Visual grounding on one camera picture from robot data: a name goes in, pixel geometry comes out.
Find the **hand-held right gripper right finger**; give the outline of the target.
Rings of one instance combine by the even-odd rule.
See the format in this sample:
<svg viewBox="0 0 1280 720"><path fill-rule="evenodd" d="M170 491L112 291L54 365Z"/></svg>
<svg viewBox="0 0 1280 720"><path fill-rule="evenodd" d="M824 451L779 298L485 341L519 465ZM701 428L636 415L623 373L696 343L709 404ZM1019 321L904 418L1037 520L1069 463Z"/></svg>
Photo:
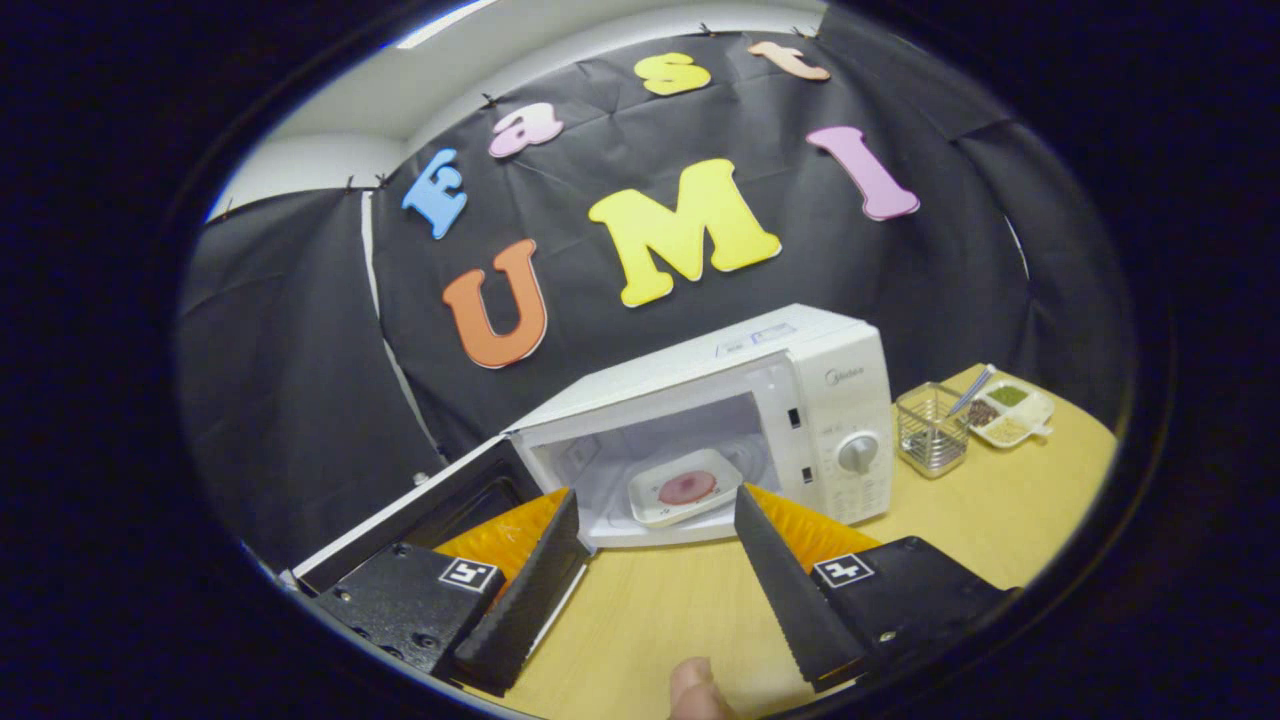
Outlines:
<svg viewBox="0 0 1280 720"><path fill-rule="evenodd" d="M920 537L879 543L756 486L739 489L733 525L815 691L936 659L1006 606L1004 589Z"/></svg>

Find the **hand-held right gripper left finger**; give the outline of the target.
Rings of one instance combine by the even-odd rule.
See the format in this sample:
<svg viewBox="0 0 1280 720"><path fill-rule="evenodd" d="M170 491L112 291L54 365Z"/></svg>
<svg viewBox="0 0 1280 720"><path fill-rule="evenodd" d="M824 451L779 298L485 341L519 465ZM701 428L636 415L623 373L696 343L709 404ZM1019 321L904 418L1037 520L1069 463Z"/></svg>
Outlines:
<svg viewBox="0 0 1280 720"><path fill-rule="evenodd" d="M370 648L445 682L504 694L589 556L579 498L543 495L430 550L411 529L442 501L411 491L291 569Z"/></svg>

